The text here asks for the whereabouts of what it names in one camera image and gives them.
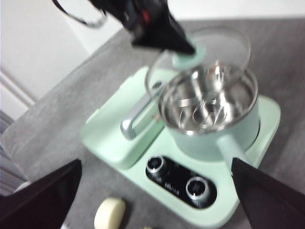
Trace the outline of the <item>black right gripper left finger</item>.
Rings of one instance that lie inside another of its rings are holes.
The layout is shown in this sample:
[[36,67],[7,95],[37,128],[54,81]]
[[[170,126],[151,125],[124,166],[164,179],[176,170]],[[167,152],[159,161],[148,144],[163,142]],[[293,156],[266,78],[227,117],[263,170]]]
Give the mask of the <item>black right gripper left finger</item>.
[[2,229],[59,229],[74,202],[81,180],[81,161],[68,164],[0,198]]

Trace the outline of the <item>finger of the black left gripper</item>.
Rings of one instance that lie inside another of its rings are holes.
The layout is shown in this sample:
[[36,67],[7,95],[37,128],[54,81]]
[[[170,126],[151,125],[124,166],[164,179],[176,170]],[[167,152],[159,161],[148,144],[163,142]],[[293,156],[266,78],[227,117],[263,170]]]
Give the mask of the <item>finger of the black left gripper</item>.
[[132,45],[194,54],[194,45],[188,41],[184,30],[168,10],[150,22],[144,28],[143,34],[133,39]]

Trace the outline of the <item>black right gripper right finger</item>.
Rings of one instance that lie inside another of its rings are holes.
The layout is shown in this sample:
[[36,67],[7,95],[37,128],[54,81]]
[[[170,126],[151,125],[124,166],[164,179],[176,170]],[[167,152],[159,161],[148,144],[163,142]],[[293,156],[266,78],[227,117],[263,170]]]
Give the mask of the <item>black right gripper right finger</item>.
[[253,229],[303,229],[305,195],[239,158],[231,166],[235,190]]

